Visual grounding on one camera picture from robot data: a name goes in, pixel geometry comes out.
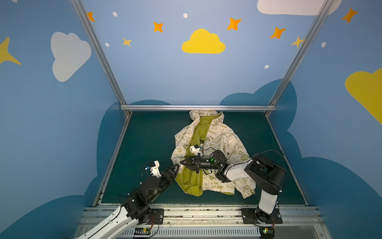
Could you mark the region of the white green printed jacket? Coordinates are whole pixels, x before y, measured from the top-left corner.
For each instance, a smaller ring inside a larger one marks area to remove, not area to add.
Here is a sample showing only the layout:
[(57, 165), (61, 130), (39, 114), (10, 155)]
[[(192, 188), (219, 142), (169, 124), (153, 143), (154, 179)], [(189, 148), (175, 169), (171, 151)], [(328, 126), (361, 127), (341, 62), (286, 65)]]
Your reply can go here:
[[(209, 156), (216, 150), (222, 151), (228, 163), (237, 164), (246, 162), (250, 156), (235, 132), (224, 124), (224, 114), (214, 110), (190, 111), (192, 123), (185, 126), (175, 135), (175, 149), (171, 155), (174, 164), (193, 156), (190, 150), (192, 145), (203, 149), (203, 157)], [(189, 195), (199, 197), (204, 191), (215, 191), (226, 195), (234, 195), (239, 191), (244, 199), (255, 194), (256, 183), (250, 177), (235, 179), (223, 183), (215, 176), (216, 170), (206, 173), (196, 173), (184, 166), (180, 166), (176, 182), (180, 188)]]

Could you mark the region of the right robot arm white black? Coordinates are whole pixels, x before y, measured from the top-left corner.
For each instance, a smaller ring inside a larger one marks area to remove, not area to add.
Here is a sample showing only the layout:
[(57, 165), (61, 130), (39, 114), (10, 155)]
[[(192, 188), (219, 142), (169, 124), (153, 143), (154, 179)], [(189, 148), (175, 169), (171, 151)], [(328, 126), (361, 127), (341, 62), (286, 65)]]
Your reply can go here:
[(202, 169), (215, 170), (216, 178), (223, 183), (250, 177), (262, 189), (257, 214), (267, 216), (276, 211), (277, 198), (287, 175), (283, 168), (261, 153), (248, 161), (229, 164), (225, 154), (216, 150), (209, 159), (198, 154), (181, 160), (180, 165), (197, 173)]

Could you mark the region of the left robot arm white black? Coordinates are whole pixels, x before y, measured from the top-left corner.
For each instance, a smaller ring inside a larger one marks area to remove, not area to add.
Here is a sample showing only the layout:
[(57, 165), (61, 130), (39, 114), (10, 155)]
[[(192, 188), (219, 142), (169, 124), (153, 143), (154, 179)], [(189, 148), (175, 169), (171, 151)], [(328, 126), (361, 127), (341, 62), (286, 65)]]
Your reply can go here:
[(160, 171), (159, 162), (149, 164), (150, 175), (111, 213), (80, 239), (116, 239), (122, 232), (149, 220), (152, 204), (175, 181), (180, 165)]

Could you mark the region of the left small circuit board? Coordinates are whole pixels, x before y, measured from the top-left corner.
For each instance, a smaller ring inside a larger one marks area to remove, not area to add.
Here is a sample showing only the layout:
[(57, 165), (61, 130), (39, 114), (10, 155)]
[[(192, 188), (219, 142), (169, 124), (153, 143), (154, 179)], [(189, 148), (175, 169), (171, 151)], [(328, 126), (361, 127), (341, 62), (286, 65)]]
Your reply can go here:
[(152, 235), (152, 230), (149, 228), (135, 228), (133, 231), (133, 238), (149, 238)]

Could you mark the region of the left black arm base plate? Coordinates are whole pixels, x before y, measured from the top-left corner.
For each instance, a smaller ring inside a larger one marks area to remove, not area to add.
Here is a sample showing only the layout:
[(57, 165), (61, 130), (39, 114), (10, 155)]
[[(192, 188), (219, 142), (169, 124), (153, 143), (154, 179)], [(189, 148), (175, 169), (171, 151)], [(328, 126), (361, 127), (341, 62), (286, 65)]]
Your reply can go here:
[(164, 221), (164, 209), (152, 209), (150, 216), (148, 217), (148, 220), (143, 223), (144, 225), (162, 225)]

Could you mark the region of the aluminium front rail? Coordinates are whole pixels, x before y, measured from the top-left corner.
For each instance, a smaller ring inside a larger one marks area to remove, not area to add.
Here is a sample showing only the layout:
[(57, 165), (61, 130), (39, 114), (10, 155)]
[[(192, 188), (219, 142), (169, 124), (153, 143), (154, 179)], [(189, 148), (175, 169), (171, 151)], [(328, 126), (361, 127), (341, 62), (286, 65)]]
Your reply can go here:
[(314, 206), (286, 205), (278, 209), (282, 224), (244, 224), (241, 209), (255, 205), (153, 204), (164, 209), (162, 225), (137, 224), (117, 238), (133, 239), (135, 228), (149, 228), (147, 239), (259, 239), (259, 228), (274, 228), (274, 239), (330, 239), (325, 222)]

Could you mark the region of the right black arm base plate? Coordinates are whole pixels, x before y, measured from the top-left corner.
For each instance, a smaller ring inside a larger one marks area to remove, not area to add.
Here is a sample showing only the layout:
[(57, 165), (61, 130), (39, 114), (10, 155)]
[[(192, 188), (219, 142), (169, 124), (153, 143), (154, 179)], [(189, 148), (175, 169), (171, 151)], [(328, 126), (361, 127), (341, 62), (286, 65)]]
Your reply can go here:
[(271, 214), (261, 211), (259, 208), (241, 209), (244, 224), (282, 224), (283, 220), (278, 208), (275, 208)]

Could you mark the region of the aluminium back frame bar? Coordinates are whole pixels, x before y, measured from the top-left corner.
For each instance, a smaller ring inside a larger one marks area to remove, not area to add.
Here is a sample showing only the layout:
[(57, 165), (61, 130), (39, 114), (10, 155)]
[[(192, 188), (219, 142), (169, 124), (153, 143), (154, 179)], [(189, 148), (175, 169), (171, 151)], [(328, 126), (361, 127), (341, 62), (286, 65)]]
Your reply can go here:
[(191, 111), (191, 110), (215, 110), (230, 112), (262, 112), (275, 111), (276, 106), (225, 106), (225, 105), (121, 105), (124, 111)]

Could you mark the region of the aluminium left frame post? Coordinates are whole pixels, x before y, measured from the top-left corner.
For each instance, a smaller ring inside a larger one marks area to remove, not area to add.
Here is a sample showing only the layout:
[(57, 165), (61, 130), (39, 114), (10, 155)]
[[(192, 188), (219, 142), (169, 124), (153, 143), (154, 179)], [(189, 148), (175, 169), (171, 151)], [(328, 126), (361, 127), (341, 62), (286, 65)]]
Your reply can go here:
[(99, 39), (96, 35), (96, 32), (93, 28), (93, 25), (92, 25), (92, 21), (89, 19), (88, 15), (87, 15), (87, 12), (86, 12), (86, 9), (85, 9), (85, 6), (83, 4), (82, 1), (80, 0), (70, 0), (90, 42), (91, 42), (91, 45), (92, 47), (94, 48), (94, 51), (101, 63), (101, 66), (110, 82), (110, 85), (119, 101), (119, 103), (121, 105), (125, 105), (126, 104), (126, 100), (123, 96), (123, 93), (121, 91), (121, 88), (117, 82), (117, 79), (111, 69), (111, 66), (106, 58), (106, 55), (102, 49), (102, 46), (99, 42)]

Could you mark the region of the aluminium frame post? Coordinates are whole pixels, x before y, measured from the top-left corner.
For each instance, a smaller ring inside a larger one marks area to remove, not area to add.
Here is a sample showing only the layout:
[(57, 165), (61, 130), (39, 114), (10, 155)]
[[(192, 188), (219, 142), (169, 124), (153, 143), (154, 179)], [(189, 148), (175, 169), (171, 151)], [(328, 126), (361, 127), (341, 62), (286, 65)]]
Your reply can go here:
[(302, 62), (305, 54), (308, 52), (311, 44), (313, 43), (315, 37), (317, 36), (318, 32), (320, 31), (321, 27), (323, 26), (325, 20), (329, 16), (329, 10), (334, 4), (334, 0), (326, 0), (323, 2), (322, 7), (318, 11), (318, 14), (316, 15), (311, 27), (309, 28), (305, 39), (302, 43), (302, 45), (298, 48), (298, 51), (293, 58), (291, 65), (289, 66), (286, 74), (282, 78), (280, 84), (278, 85), (275, 93), (273, 94), (270, 102), (269, 107), (276, 107), (277, 102), (279, 101), (280, 97), (282, 96), (283, 92), (285, 91), (287, 85), (291, 81), (293, 75), (295, 74), (297, 68), (299, 67), (300, 63)]
[(85, 9), (85, 6), (83, 4), (82, 1), (80, 0), (70, 0), (90, 42), (91, 42), (91, 45), (92, 47), (94, 48), (94, 51), (101, 63), (101, 66), (110, 82), (110, 85), (119, 101), (119, 103), (121, 105), (125, 105), (126, 104), (126, 100), (123, 96), (123, 93), (121, 91), (121, 88), (117, 82), (117, 79), (111, 69), (111, 66), (106, 58), (106, 55), (102, 49), (102, 46), (99, 42), (99, 39), (96, 35), (96, 32), (93, 28), (93, 25), (92, 25), (92, 21), (89, 19), (88, 15), (87, 15), (87, 12), (86, 12), (86, 9)]

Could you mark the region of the aluminium right frame post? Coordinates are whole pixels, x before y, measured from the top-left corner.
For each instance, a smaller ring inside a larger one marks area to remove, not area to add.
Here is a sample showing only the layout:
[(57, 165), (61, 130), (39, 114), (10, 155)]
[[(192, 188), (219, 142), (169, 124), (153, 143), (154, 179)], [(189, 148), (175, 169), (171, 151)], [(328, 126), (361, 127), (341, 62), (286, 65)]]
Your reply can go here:
[(285, 91), (287, 85), (291, 81), (293, 75), (295, 74), (297, 68), (299, 67), (300, 63), (302, 62), (305, 54), (308, 52), (311, 44), (313, 43), (315, 37), (317, 36), (318, 32), (320, 31), (321, 27), (323, 26), (325, 20), (329, 16), (329, 10), (334, 4), (334, 0), (326, 0), (323, 2), (322, 7), (318, 11), (318, 14), (316, 15), (311, 27), (309, 28), (305, 39), (302, 43), (302, 45), (298, 48), (298, 51), (293, 58), (291, 65), (289, 66), (286, 74), (282, 78), (280, 84), (278, 85), (275, 93), (273, 94), (270, 102), (269, 107), (276, 107), (277, 102), (279, 101), (280, 97), (282, 96), (283, 92)]

